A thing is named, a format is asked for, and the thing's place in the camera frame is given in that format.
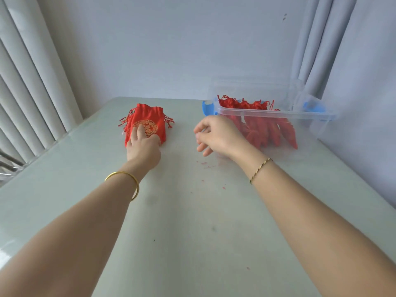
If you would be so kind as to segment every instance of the gold ornament design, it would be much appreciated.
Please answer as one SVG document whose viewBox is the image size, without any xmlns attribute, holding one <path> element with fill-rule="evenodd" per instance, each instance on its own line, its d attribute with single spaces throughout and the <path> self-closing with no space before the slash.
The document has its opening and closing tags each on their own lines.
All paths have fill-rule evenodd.
<svg viewBox="0 0 396 297">
<path fill-rule="evenodd" d="M 145 128 L 145 132 L 147 137 L 151 137 L 153 134 L 155 134 L 158 131 L 158 126 L 151 120 L 141 120 L 138 122 L 135 122 L 133 124 L 133 127 L 138 127 L 139 124 L 142 124 Z"/>
</svg>

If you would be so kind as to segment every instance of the person's left hand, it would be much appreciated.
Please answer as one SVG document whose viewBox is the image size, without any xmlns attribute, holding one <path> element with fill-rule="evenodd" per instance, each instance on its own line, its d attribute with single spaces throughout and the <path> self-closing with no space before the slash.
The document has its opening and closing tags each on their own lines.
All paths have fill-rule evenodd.
<svg viewBox="0 0 396 297">
<path fill-rule="evenodd" d="M 128 161 L 139 161 L 151 170 L 160 162 L 161 140 L 156 134 L 146 136 L 143 125 L 134 127 L 131 131 L 131 140 L 126 145 L 126 157 Z"/>
</svg>

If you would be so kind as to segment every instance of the twisted gold bracelet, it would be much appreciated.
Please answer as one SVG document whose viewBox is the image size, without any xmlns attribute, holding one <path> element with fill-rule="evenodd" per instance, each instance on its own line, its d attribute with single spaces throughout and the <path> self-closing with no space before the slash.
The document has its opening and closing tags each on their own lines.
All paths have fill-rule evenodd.
<svg viewBox="0 0 396 297">
<path fill-rule="evenodd" d="M 263 162 L 262 164 L 261 164 L 261 166 L 257 169 L 257 171 L 256 171 L 256 173 L 252 176 L 252 178 L 250 179 L 250 184 L 251 184 L 251 182 L 253 181 L 253 179 L 254 179 L 254 177 L 257 175 L 257 173 L 260 171 L 260 169 L 263 167 L 263 165 L 265 165 L 268 161 L 270 161 L 270 160 L 272 160 L 272 158 L 267 158 L 267 160 L 265 161 L 265 162 Z"/>
<path fill-rule="evenodd" d="M 132 202 L 132 200 L 135 199 L 135 198 L 137 197 L 137 195 L 139 194 L 139 181 L 137 181 L 137 179 L 136 179 L 135 176 L 133 176 L 132 174 L 129 174 L 128 172 L 124 172 L 124 171 L 116 171 L 116 172 L 111 173 L 109 176 L 106 177 L 105 181 L 106 181 L 107 179 L 109 179 L 110 177 L 112 177 L 113 175 L 116 175 L 116 174 L 126 174 L 126 175 L 129 175 L 129 176 L 132 177 L 133 180 L 136 182 L 136 194 L 132 197 L 132 199 L 131 199 L 131 202 Z"/>
</svg>

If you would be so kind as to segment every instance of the bracelet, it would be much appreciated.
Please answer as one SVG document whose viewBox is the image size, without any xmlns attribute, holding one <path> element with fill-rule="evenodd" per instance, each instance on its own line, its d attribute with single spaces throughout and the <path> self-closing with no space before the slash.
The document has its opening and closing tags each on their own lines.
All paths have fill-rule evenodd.
<svg viewBox="0 0 396 297">
<path fill-rule="evenodd" d="M 132 200 L 135 199 L 135 198 L 137 197 L 137 195 L 139 194 L 139 181 L 137 181 L 137 179 L 136 179 L 135 176 L 133 176 L 132 174 L 129 174 L 128 172 L 124 172 L 124 171 L 116 171 L 116 172 L 111 173 L 109 176 L 106 177 L 105 181 L 106 181 L 107 179 L 109 179 L 110 177 L 112 177 L 113 175 L 116 175 L 116 174 L 126 174 L 126 175 L 129 175 L 129 176 L 132 177 L 133 180 L 136 182 L 136 186 L 137 186 L 137 188 L 136 188 L 136 194 L 132 197 L 132 199 L 131 199 L 131 202 L 132 202 Z"/>
<path fill-rule="evenodd" d="M 261 164 L 261 166 L 257 169 L 257 171 L 256 171 L 256 173 L 252 176 L 252 178 L 250 179 L 250 184 L 251 184 L 251 182 L 253 181 L 253 179 L 254 179 L 254 177 L 257 175 L 257 173 L 260 171 L 260 169 L 263 167 L 263 165 L 265 165 L 268 161 L 270 161 L 270 160 L 272 160 L 272 158 L 267 158 L 267 160 L 265 161 L 265 162 L 263 162 L 262 164 Z"/>
</svg>

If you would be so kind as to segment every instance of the plastic container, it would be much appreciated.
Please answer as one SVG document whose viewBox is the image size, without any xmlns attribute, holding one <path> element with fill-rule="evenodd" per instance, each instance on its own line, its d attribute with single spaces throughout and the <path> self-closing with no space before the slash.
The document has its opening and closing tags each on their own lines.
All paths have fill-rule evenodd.
<svg viewBox="0 0 396 297">
<path fill-rule="evenodd" d="M 209 92 L 210 100 L 213 101 L 212 114 L 240 116 L 244 123 L 245 117 L 255 117 L 257 125 L 265 123 L 267 128 L 269 124 L 271 127 L 275 125 L 278 131 L 276 129 L 268 131 L 267 139 L 263 137 L 263 131 L 257 129 L 263 141 L 260 148 L 275 160 L 303 159 L 309 156 L 313 145 L 329 121 L 337 118 L 335 111 L 329 109 L 323 101 L 304 93 L 303 89 L 304 85 L 299 80 L 216 79 L 212 81 Z M 217 95 L 220 98 L 227 95 L 239 101 L 244 98 L 249 103 L 257 100 L 274 102 L 273 110 L 225 108 L 220 106 Z M 297 144 L 289 142 L 293 131 L 290 131 L 290 125 L 287 124 L 293 125 Z M 270 132 L 275 132 L 275 138 L 278 137 L 279 140 L 272 139 Z"/>
</svg>

